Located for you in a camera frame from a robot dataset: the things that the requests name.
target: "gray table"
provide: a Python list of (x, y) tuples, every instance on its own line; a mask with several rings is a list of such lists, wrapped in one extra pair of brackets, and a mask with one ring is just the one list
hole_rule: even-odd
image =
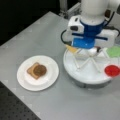
[[(63, 67), (60, 33), (67, 20), (49, 12), (0, 47), (0, 80), (42, 120), (120, 120), (119, 77), (105, 88), (87, 90), (72, 83)], [(56, 60), (60, 74), (50, 88), (31, 92), (17, 81), (19, 65), (34, 55)]]

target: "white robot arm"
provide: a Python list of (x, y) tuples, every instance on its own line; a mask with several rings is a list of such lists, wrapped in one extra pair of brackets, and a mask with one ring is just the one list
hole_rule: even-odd
[(117, 30), (104, 29), (107, 9), (120, 14), (120, 0), (82, 0), (81, 15), (73, 16), (66, 31), (71, 46), (91, 49), (94, 46), (112, 47)]

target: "white plate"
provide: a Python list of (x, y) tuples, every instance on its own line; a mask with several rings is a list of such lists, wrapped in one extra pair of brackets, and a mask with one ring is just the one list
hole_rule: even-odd
[[(112, 79), (111, 77), (105, 74), (104, 69), (106, 66), (110, 64), (117, 65), (118, 59), (117, 58), (115, 59), (109, 58), (109, 59), (110, 59), (110, 62), (103, 62), (99, 60), (99, 62), (97, 63), (101, 69), (101, 72), (97, 71), (95, 65), (93, 64), (91, 60), (89, 60), (84, 65), (84, 67), (82, 67), (81, 69), (78, 69), (75, 63), (73, 54), (69, 52), (68, 50), (65, 51), (63, 62), (64, 62), (64, 67), (66, 71), (72, 78), (85, 84), (96, 85), (96, 84), (105, 83)], [(83, 64), (83, 62), (84, 60), (82, 61), (82, 60), (77, 59), (78, 64)]]
[[(38, 80), (35, 80), (27, 73), (27, 69), (36, 62), (47, 68), (47, 73)], [(31, 91), (39, 91), (50, 87), (56, 81), (58, 74), (58, 65), (52, 58), (47, 56), (34, 56), (25, 60), (20, 65), (17, 72), (17, 79), (23, 88)]]

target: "round white base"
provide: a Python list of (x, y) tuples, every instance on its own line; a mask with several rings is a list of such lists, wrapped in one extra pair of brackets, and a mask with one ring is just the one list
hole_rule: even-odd
[(67, 73), (78, 82), (85, 84), (97, 85), (110, 81), (112, 78), (105, 74), (104, 69), (108, 65), (116, 64), (118, 60), (111, 62), (111, 58), (108, 58), (104, 51), (101, 51), (95, 58), (91, 57), (91, 53), (89, 53), (88, 58), (84, 59), (80, 56), (75, 57), (73, 53), (66, 50), (63, 63)]

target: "food item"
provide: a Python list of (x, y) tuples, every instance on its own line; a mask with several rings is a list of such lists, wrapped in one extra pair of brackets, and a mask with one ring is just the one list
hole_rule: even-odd
[(120, 75), (120, 69), (116, 65), (109, 65), (105, 68), (105, 73), (110, 77), (116, 77)]
[(36, 80), (45, 75), (47, 72), (47, 69), (44, 65), (40, 65), (39, 63), (34, 63), (28, 70), (27, 73), (30, 74), (33, 78)]

